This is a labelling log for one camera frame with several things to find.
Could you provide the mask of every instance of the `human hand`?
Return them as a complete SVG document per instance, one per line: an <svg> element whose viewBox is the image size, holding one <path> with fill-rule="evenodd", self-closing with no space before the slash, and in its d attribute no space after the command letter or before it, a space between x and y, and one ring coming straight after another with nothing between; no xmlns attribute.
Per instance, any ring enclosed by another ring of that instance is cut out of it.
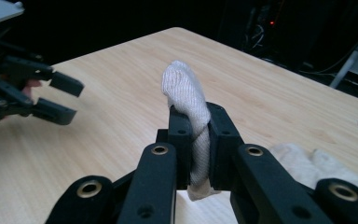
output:
<svg viewBox="0 0 358 224"><path fill-rule="evenodd" d="M22 89L22 92L31 98L32 87L40 87L40 86L42 86L42 83L39 80L30 79L27 81L27 84L25 85L24 89Z"/></svg>

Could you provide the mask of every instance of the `metal screw hole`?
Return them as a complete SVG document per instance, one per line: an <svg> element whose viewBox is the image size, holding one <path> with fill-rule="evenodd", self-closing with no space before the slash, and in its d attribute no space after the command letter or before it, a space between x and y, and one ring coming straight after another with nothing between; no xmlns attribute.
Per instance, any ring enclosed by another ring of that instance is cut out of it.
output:
<svg viewBox="0 0 358 224"><path fill-rule="evenodd" d="M358 200L357 193L348 186L331 184L328 188L335 196L345 201L356 202Z"/></svg>
<svg viewBox="0 0 358 224"><path fill-rule="evenodd" d="M152 148L152 153L155 155L164 155L167 152L168 152L167 147L153 147Z"/></svg>
<svg viewBox="0 0 358 224"><path fill-rule="evenodd" d="M144 204L138 209L138 216L141 218L149 218L153 216L154 208L151 204Z"/></svg>
<svg viewBox="0 0 358 224"><path fill-rule="evenodd" d="M97 195L102 188L103 185L96 180L86 181L77 189L77 196L80 198L90 198Z"/></svg>
<svg viewBox="0 0 358 224"><path fill-rule="evenodd" d="M251 156L261 156L263 155L263 151L256 147L249 147L246 149Z"/></svg>

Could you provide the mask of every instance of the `cable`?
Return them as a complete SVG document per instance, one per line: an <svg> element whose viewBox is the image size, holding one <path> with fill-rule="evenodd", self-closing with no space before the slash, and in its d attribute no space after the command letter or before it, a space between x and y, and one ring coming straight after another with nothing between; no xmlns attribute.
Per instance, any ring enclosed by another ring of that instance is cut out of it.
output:
<svg viewBox="0 0 358 224"><path fill-rule="evenodd" d="M312 73L312 72L305 72L305 71L298 71L299 73L308 74L308 75L315 75L315 76L331 76L334 77L337 73Z"/></svg>
<svg viewBox="0 0 358 224"><path fill-rule="evenodd" d="M252 46L251 49L254 49L264 38L264 28L261 25L257 24L257 27L260 29L260 32L252 37L252 39L256 38L258 35L260 35L260 38L255 42L255 44Z"/></svg>
<svg viewBox="0 0 358 224"><path fill-rule="evenodd" d="M302 70L298 70L298 72L302 72L302 73L306 73L306 74L320 74L320 73L323 73L325 71L328 71L332 68L334 68L335 66L337 66L337 64L341 63L345 58L348 57L348 55L350 55L358 46L358 41L356 42L356 44L353 45L353 47L351 47L350 50L348 50L348 52L346 54L344 54L344 56L342 56L336 63L334 63L333 65L325 68L324 70L322 71L317 71L317 72L311 72L311 71L302 71Z"/></svg>

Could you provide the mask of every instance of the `screw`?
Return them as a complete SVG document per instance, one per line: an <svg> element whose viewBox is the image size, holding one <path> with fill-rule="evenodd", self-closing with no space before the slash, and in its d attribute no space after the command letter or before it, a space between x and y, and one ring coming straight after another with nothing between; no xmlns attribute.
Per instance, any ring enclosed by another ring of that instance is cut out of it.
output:
<svg viewBox="0 0 358 224"><path fill-rule="evenodd" d="M6 100L0 100L0 106L2 106L2 107L7 106L7 101Z"/></svg>

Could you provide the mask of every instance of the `circular hole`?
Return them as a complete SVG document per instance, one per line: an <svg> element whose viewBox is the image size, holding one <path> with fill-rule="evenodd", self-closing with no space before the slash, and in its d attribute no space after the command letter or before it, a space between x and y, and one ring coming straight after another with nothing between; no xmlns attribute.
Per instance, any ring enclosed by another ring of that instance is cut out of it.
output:
<svg viewBox="0 0 358 224"><path fill-rule="evenodd" d="M97 189L96 185L87 185L83 188L83 192L90 193Z"/></svg>
<svg viewBox="0 0 358 224"><path fill-rule="evenodd" d="M263 155L263 151L256 147L249 147L246 149L251 156L261 156Z"/></svg>
<svg viewBox="0 0 358 224"><path fill-rule="evenodd" d="M166 147L153 147L152 153L155 155L164 155L168 152L168 149Z"/></svg>
<svg viewBox="0 0 358 224"><path fill-rule="evenodd" d="M80 198L90 198L97 195L102 187L102 184L96 180L86 181L77 189L77 196Z"/></svg>
<svg viewBox="0 0 358 224"><path fill-rule="evenodd" d="M345 201L355 202L358 200L357 193L348 186L340 184L331 184L329 186L329 189L335 196Z"/></svg>
<svg viewBox="0 0 358 224"><path fill-rule="evenodd" d="M138 209L138 216L141 218L149 218L153 216L154 208L151 204L144 204Z"/></svg>
<svg viewBox="0 0 358 224"><path fill-rule="evenodd" d="M310 219L311 217L310 212L302 206L294 206L292 211L299 218Z"/></svg>

